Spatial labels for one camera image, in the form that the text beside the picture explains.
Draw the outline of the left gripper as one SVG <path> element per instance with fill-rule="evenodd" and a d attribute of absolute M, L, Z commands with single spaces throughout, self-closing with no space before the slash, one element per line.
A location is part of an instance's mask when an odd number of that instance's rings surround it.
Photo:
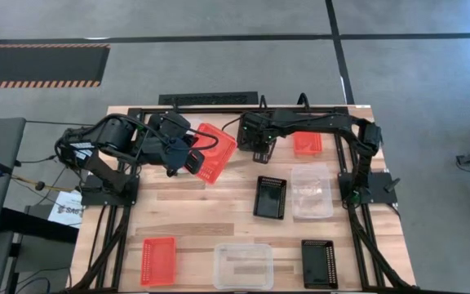
<path fill-rule="evenodd" d="M 180 114 L 152 114 L 148 120 L 149 131 L 144 139 L 144 163 L 164 167 L 184 167 L 196 175 L 205 160 L 199 150 L 192 150 L 198 141 L 187 134 L 191 123 Z"/>

